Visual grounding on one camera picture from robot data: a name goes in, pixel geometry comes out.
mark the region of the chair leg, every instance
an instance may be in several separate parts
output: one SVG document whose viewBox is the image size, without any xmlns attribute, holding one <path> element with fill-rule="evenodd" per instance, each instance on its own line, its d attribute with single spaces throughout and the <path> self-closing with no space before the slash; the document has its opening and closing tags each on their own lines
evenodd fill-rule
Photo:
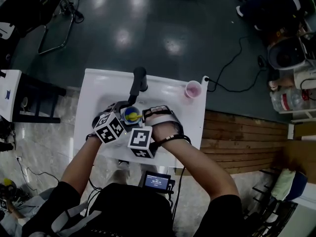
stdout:
<svg viewBox="0 0 316 237">
<path fill-rule="evenodd" d="M 56 46 L 56 47 L 53 47 L 51 49 L 48 49 L 48 50 L 45 50 L 45 51 L 42 51 L 42 46 L 43 46 L 43 43 L 45 41 L 45 37 L 46 37 L 46 34 L 48 32 L 48 28 L 46 26 L 45 27 L 45 31 L 44 31 L 44 34 L 43 34 L 43 37 L 41 38 L 41 41 L 40 41 L 40 44 L 39 44 L 39 49 L 38 49 L 38 54 L 41 55 L 41 54 L 45 54 L 45 53 L 48 53 L 48 52 L 51 52 L 51 51 L 54 51 L 54 50 L 57 50 L 57 49 L 60 49 L 62 47 L 64 47 L 67 43 L 67 40 L 68 40 L 68 36 L 69 36 L 69 33 L 70 33 L 70 30 L 71 30 L 71 27 L 73 25 L 73 22 L 74 22 L 74 14 L 71 13 L 71 21 L 70 21 L 70 25 L 69 25 L 69 28 L 68 28 L 68 31 L 67 31 L 67 35 L 66 35 L 66 38 L 64 40 L 64 42 L 59 45 L 59 46 Z"/>
</svg>

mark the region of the plastic bottle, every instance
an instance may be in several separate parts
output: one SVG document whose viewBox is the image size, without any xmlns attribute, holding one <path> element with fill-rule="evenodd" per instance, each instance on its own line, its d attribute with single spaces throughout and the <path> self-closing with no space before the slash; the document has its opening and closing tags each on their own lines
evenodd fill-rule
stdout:
<svg viewBox="0 0 316 237">
<path fill-rule="evenodd" d="M 273 108 L 277 112 L 310 109 L 311 103 L 314 105 L 314 101 L 310 101 L 308 95 L 310 95 L 310 90 L 302 91 L 294 87 L 284 88 L 270 94 Z"/>
</svg>

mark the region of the wire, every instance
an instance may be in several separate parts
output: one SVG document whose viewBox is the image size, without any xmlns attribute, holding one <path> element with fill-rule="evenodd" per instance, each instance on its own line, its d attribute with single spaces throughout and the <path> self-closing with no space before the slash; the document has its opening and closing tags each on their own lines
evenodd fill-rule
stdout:
<svg viewBox="0 0 316 237">
<path fill-rule="evenodd" d="M 90 199 L 92 193 L 94 193 L 95 191 L 97 191 L 97 193 L 94 194 L 93 197 Z M 89 205 L 90 205 L 91 201 L 92 201 L 92 200 L 94 199 L 94 197 L 95 197 L 96 195 L 98 195 L 100 192 L 101 192 L 101 191 L 93 190 L 93 191 L 90 193 L 90 195 L 89 195 L 89 197 L 88 197 L 88 207 L 87 207 L 87 209 L 86 209 L 86 211 L 85 211 L 84 217 L 86 217 L 86 216 L 88 215 Z"/>
<path fill-rule="evenodd" d="M 223 88 L 224 90 L 226 90 L 227 92 L 241 93 L 241 92 L 249 91 L 251 88 L 253 88 L 253 87 L 255 86 L 255 84 L 256 84 L 256 82 L 257 82 L 257 79 L 258 79 L 260 73 L 263 72 L 263 71 L 267 71 L 267 68 L 264 66 L 264 62 L 263 62 L 263 60 L 265 60 L 265 59 L 263 58 L 262 55 L 259 55 L 259 56 L 258 56 L 259 71 L 258 71 L 258 73 L 257 73 L 257 75 L 256 75 L 256 77 L 255 77 L 254 82 L 253 82 L 248 88 L 246 88 L 246 89 L 241 89 L 241 90 L 227 89 L 225 86 L 223 86 L 222 84 L 220 84 L 220 83 L 218 82 L 219 79 L 220 79 L 220 77 L 221 77 L 221 75 L 222 75 L 222 73 L 223 73 L 223 71 L 225 70 L 225 68 L 227 68 L 230 64 L 232 64 L 233 61 L 234 61 L 238 56 L 241 55 L 241 53 L 242 53 L 241 40 L 246 39 L 246 38 L 248 38 L 248 37 L 250 37 L 250 36 L 251 36 L 251 35 L 248 35 L 248 36 L 244 36 L 244 37 L 239 38 L 239 40 L 238 40 L 239 47 L 240 47 L 239 52 L 238 52 L 237 54 L 235 54 L 234 57 L 233 57 L 228 63 L 226 63 L 226 64 L 222 67 L 222 69 L 221 69 L 221 71 L 220 71 L 220 73 L 219 73 L 219 75 L 218 75 L 216 81 L 214 81 L 214 80 L 212 80 L 212 79 L 210 79 L 210 78 L 206 78 L 206 79 L 205 79 L 206 81 L 211 81 L 211 82 L 215 83 L 214 88 L 213 88 L 212 90 L 208 89 L 207 92 L 214 92 L 214 91 L 216 91 L 217 86 L 222 87 L 222 88 Z"/>
<path fill-rule="evenodd" d="M 90 178 L 89 178 L 89 183 L 90 183 L 90 185 L 93 187 L 93 189 L 94 189 L 95 191 L 101 191 L 101 190 L 102 190 L 101 187 L 95 187 L 95 186 L 93 185 L 93 183 L 91 182 L 91 179 L 90 179 Z"/>
<path fill-rule="evenodd" d="M 78 0 L 78 2 L 77 2 L 76 11 L 78 11 L 79 5 L 80 5 L 80 0 Z M 82 22 L 84 21 L 84 16 L 83 16 L 83 14 L 81 14 L 81 16 L 82 16 L 82 20 L 81 20 L 81 21 L 77 21 L 77 15 L 75 16 L 75 23 L 76 23 L 76 24 L 80 24 L 80 23 L 82 23 Z"/>
<path fill-rule="evenodd" d="M 168 200 L 170 201 L 170 208 L 172 208 L 172 206 L 173 206 L 173 201 L 172 201 L 172 199 L 171 199 L 171 194 L 168 193 L 168 196 L 169 196 Z"/>
<path fill-rule="evenodd" d="M 27 167 L 27 168 L 26 168 L 26 175 L 25 175 L 24 172 L 23 172 L 22 165 L 21 165 L 19 159 L 17 159 L 17 161 L 18 161 L 18 163 L 19 163 L 19 165 L 20 165 L 21 172 L 22 172 L 22 175 L 23 175 L 23 179 L 24 179 L 24 181 L 25 181 L 25 184 L 26 184 L 32 191 L 36 192 L 37 195 L 38 195 L 38 190 L 37 190 L 37 189 L 32 189 L 31 186 L 28 185 L 28 183 L 27 183 L 27 181 L 26 181 L 26 179 L 25 179 L 25 177 L 28 176 L 28 170 L 29 170 L 31 173 L 33 173 L 34 175 L 36 175 L 36 176 L 41 176 L 41 175 L 43 175 L 43 174 L 47 174 L 47 175 L 49 175 L 49 176 L 52 176 L 52 177 L 55 178 L 55 179 L 57 180 L 57 182 L 59 183 L 59 180 L 58 180 L 57 177 L 55 177 L 54 175 L 49 174 L 49 173 L 47 173 L 47 172 L 42 172 L 42 173 L 40 173 L 40 174 L 36 174 L 36 173 L 34 173 L 34 172 L 30 169 L 30 167 Z"/>
<path fill-rule="evenodd" d="M 216 90 L 217 85 L 219 85 L 219 83 L 218 83 L 219 78 L 221 77 L 221 75 L 222 75 L 224 69 L 225 69 L 227 66 L 229 66 L 230 64 L 232 64 L 232 62 L 233 62 L 238 56 L 240 56 L 240 54 L 241 54 L 241 52 L 242 52 L 241 40 L 246 39 L 246 38 L 248 38 L 249 36 L 250 36 L 250 35 L 239 38 L 239 40 L 238 40 L 238 42 L 239 42 L 239 47 L 240 47 L 239 52 L 230 60 L 230 62 L 226 63 L 226 64 L 222 67 L 221 72 L 219 73 L 219 75 L 218 75 L 218 77 L 217 77 L 217 80 L 216 80 L 216 82 L 215 82 L 214 88 L 213 88 L 212 90 L 209 90 L 209 89 L 208 89 L 208 90 L 207 90 L 208 92 L 214 92 L 214 91 Z"/>
<path fill-rule="evenodd" d="M 183 167 L 182 172 L 181 172 L 181 176 L 180 176 L 180 180 L 179 180 L 178 195 L 177 195 L 177 199 L 176 199 L 176 202 L 174 204 L 173 211 L 172 211 L 172 224 L 173 224 L 174 218 L 176 216 L 176 211 L 177 211 L 177 206 L 178 206 L 178 201 L 179 201 L 179 195 L 180 195 L 180 190 L 181 190 L 181 181 L 182 181 L 182 177 L 183 177 L 183 173 L 184 173 L 185 169 L 186 168 Z"/>
<path fill-rule="evenodd" d="M 308 94 L 308 91 L 307 91 L 307 90 L 302 89 L 302 84 L 303 84 L 305 81 L 312 81 L 312 80 L 316 80 L 316 78 L 308 78 L 308 79 L 302 80 L 302 82 L 301 82 L 301 84 L 300 84 L 300 88 L 301 88 L 302 94 L 304 94 L 305 96 L 307 96 L 308 99 L 311 99 L 311 100 L 316 101 L 316 99 L 310 97 L 310 95 Z"/>
<path fill-rule="evenodd" d="M 32 205 L 22 205 L 20 207 L 17 207 L 16 209 L 17 210 L 20 210 L 20 209 L 23 209 L 23 208 L 26 208 L 26 207 L 29 207 L 29 208 L 35 208 L 35 207 L 38 207 L 38 206 L 32 206 Z"/>
</svg>

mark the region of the small screen device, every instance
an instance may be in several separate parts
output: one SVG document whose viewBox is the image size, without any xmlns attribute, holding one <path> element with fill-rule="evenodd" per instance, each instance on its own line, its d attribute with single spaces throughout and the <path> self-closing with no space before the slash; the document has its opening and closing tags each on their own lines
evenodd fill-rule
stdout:
<svg viewBox="0 0 316 237">
<path fill-rule="evenodd" d="M 146 171 L 143 188 L 158 193 L 169 193 L 170 175 Z"/>
</svg>

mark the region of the pink cup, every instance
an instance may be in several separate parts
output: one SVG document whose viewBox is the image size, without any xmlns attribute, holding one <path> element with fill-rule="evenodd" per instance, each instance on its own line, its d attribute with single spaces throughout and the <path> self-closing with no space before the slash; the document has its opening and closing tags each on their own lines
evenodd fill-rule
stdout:
<svg viewBox="0 0 316 237">
<path fill-rule="evenodd" d="M 184 90 L 184 95 L 187 98 L 197 98 L 201 95 L 202 86 L 198 81 L 189 81 Z"/>
</svg>

